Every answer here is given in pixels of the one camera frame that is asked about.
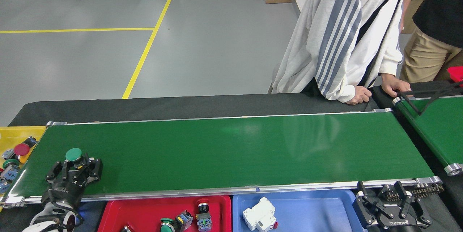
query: floor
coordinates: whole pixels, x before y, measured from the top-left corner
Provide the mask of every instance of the floor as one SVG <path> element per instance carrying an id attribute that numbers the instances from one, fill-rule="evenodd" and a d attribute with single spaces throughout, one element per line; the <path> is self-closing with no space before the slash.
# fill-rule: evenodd
<path id="1" fill-rule="evenodd" d="M 298 13 L 264 0 L 0 0 L 0 126 L 36 101 L 266 93 Z"/>

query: white circuit breaker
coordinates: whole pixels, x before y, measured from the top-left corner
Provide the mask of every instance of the white circuit breaker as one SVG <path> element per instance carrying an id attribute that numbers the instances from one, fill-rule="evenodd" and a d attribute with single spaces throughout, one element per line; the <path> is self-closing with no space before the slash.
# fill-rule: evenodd
<path id="1" fill-rule="evenodd" d="M 273 216 L 274 214 L 275 207 L 273 207 L 273 204 L 266 197 L 262 197 L 256 206 L 243 211 L 243 219 L 251 231 L 257 228 L 259 232 L 268 232 L 275 225 L 276 218 Z"/>

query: green button cap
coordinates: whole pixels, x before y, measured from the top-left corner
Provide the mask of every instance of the green button cap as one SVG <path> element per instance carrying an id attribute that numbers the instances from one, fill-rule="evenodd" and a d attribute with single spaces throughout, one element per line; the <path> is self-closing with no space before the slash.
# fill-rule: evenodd
<path id="1" fill-rule="evenodd" d="M 161 222 L 172 224 L 174 222 L 174 220 L 173 219 L 168 219 L 168 218 L 163 218 L 163 219 L 161 219 Z M 174 232 L 174 231 L 168 225 L 164 225 L 164 226 L 161 227 L 160 232 Z"/>
<path id="2" fill-rule="evenodd" d="M 168 218 L 163 218 L 163 219 L 161 219 L 161 222 L 164 222 L 164 223 L 169 223 L 169 224 L 171 224 L 171 223 L 173 223 L 173 222 L 174 222 L 174 220 L 173 220 L 173 219 L 168 219 Z"/>
<path id="3" fill-rule="evenodd" d="M 7 164 L 8 164 L 8 163 L 14 163 L 14 164 L 16 164 L 17 166 L 20 165 L 20 162 L 19 162 L 18 160 L 16 160 L 16 159 L 9 159 L 9 160 L 6 160 L 6 161 L 3 163 L 3 166 L 2 166 L 2 167 L 3 167 L 3 168 L 7 168 Z"/>
<path id="4" fill-rule="evenodd" d="M 74 162 L 82 156 L 82 150 L 79 148 L 72 148 L 66 153 L 66 160 Z"/>

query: person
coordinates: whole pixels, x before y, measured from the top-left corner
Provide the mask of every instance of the person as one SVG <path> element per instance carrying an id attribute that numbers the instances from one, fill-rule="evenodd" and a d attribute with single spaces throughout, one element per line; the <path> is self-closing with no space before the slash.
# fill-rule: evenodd
<path id="1" fill-rule="evenodd" d="M 366 83 L 380 74 L 382 89 L 391 97 L 397 97 L 395 90 L 410 91 L 409 83 L 395 77 L 402 61 L 398 49 L 402 13 L 395 9 L 400 0 L 389 0 L 357 40 L 362 25 L 383 1 L 307 0 L 283 60 L 273 72 L 271 92 L 299 93 L 315 86 L 329 100 L 351 105 L 368 102 L 371 92 L 359 83 L 376 55 Z"/>
<path id="2" fill-rule="evenodd" d="M 404 10 L 410 0 L 404 0 Z M 463 66 L 463 0 L 424 0 L 413 21 L 415 31 L 404 49 L 400 79 L 450 80 L 448 67 Z"/>

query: khaki pants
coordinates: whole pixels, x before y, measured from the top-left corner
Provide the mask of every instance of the khaki pants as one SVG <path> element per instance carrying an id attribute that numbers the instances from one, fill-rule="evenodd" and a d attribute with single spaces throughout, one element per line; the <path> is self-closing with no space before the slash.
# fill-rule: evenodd
<path id="1" fill-rule="evenodd" d="M 413 82 L 450 80 L 449 67 L 463 66 L 463 51 L 416 28 L 404 49 L 400 79 Z"/>

